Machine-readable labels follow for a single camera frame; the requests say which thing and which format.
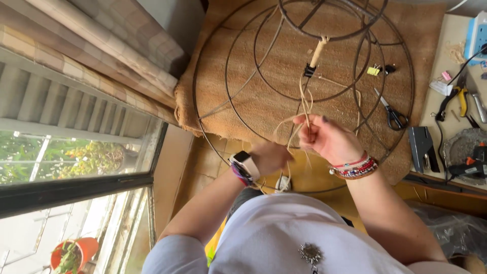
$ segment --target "brown carpet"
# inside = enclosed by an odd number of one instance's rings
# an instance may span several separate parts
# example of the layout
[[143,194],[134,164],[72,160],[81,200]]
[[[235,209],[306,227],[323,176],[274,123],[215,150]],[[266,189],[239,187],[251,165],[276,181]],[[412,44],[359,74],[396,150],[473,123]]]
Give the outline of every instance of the brown carpet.
[[[244,0],[210,1],[196,51],[176,87],[176,118],[184,129],[191,130],[196,135],[201,135],[192,97],[193,73],[197,58],[200,56],[204,41],[215,26],[244,2]],[[276,3],[276,0],[253,2],[230,18],[225,23],[226,28],[218,30],[208,43],[200,56],[201,63],[196,85],[197,105],[201,116],[227,100],[224,81],[225,60],[238,30],[260,11]],[[371,1],[371,5],[380,7],[382,1]],[[313,7],[310,2],[294,2],[285,6],[288,16],[296,25],[300,24]],[[396,72],[386,77],[383,96],[392,107],[404,114],[408,113],[412,103],[410,125],[417,125],[421,118],[444,11],[444,4],[409,5],[394,2],[389,2],[385,11],[385,15],[399,30],[411,54],[415,94],[411,102],[412,78],[407,57],[402,46],[395,45],[382,46],[385,63],[395,64],[397,67]],[[231,95],[236,93],[254,70],[254,36],[263,17],[260,16],[249,25],[249,30],[244,31],[238,38],[230,54],[227,81]],[[278,11],[262,28],[256,43],[258,62],[267,50],[280,20],[281,13]],[[336,7],[323,5],[303,30],[316,35],[335,37],[359,28],[360,22],[355,17]],[[384,20],[378,21],[371,31],[381,43],[400,41]],[[360,35],[325,45],[315,75],[322,74],[344,85],[352,83],[353,61],[359,40]],[[272,51],[261,66],[263,76],[276,90],[299,99],[299,77],[306,63],[311,60],[310,52],[316,48],[316,44],[317,40],[297,33],[284,22]],[[357,73],[364,65],[367,47],[367,43],[362,45]],[[372,45],[369,65],[374,63],[381,63],[381,55],[378,47]],[[362,93],[361,106],[365,115],[371,111],[377,101],[373,88],[380,88],[381,79],[381,76],[364,74],[356,85],[357,90]],[[329,97],[343,90],[343,87],[317,77],[311,78],[308,88],[314,100]],[[233,99],[233,103],[248,126],[267,139],[273,138],[272,133],[277,125],[282,120],[295,115],[299,106],[299,101],[285,98],[272,91],[258,74]],[[351,90],[332,100],[315,103],[312,113],[326,115],[351,129],[357,124],[357,107]],[[229,103],[202,121],[207,132],[221,137],[251,142],[260,139],[240,122]],[[360,128],[358,134],[364,149],[372,156],[382,158],[388,155],[383,163],[384,171],[390,182],[395,184],[407,174],[410,168],[411,151],[407,133],[393,131],[387,126],[386,112],[381,104],[369,119],[369,125],[387,148],[399,142],[393,152],[388,152],[365,126]],[[279,143],[286,143],[291,126],[291,123],[286,123],[280,127]]]

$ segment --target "stapler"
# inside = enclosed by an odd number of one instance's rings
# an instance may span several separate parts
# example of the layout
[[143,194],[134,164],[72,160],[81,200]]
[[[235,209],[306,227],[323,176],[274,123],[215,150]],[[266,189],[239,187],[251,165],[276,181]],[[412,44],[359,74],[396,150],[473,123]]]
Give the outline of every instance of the stapler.
[[428,128],[409,127],[408,135],[414,169],[421,174],[424,173],[425,168],[431,169],[433,172],[440,172],[434,152],[433,139]]

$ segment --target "silver brooch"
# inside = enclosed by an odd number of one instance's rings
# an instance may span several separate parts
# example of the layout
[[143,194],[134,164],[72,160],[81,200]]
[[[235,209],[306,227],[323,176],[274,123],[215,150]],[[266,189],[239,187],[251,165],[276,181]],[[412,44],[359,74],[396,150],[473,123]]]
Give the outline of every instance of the silver brooch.
[[317,274],[318,268],[316,264],[321,261],[321,251],[319,248],[314,244],[305,243],[304,245],[300,245],[300,254],[302,259],[305,259],[307,263],[311,264],[313,274]]

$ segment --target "power cord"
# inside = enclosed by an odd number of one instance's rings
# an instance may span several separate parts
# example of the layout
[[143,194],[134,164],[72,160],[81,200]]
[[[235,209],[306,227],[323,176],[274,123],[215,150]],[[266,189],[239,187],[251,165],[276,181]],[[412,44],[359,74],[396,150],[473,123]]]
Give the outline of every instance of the power cord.
[[[448,86],[455,81],[462,71],[467,67],[468,62],[470,62],[472,59],[474,59],[477,55],[479,55],[482,51],[487,49],[487,45],[484,45],[478,52],[476,52],[474,55],[472,55],[470,58],[467,59],[467,61],[462,65],[460,68],[460,71],[451,79],[450,82],[448,82]],[[447,163],[445,162],[445,158],[441,155],[441,148],[443,147],[443,130],[441,129],[440,123],[437,119],[434,120],[436,122],[436,125],[438,126],[438,130],[440,131],[440,145],[438,146],[438,156],[440,156],[441,160],[441,165],[443,166],[443,171],[445,172],[445,181],[444,183],[448,183],[449,181],[453,180],[455,178],[455,175],[452,175],[450,179],[448,179],[448,173],[447,173]]]

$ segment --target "left hand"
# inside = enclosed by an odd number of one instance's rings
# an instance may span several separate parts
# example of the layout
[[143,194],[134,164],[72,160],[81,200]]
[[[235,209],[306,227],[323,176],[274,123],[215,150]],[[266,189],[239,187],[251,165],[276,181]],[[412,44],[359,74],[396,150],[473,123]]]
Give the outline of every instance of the left hand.
[[283,168],[288,161],[294,161],[289,151],[283,145],[264,142],[252,147],[249,153],[252,156],[261,176],[274,173]]

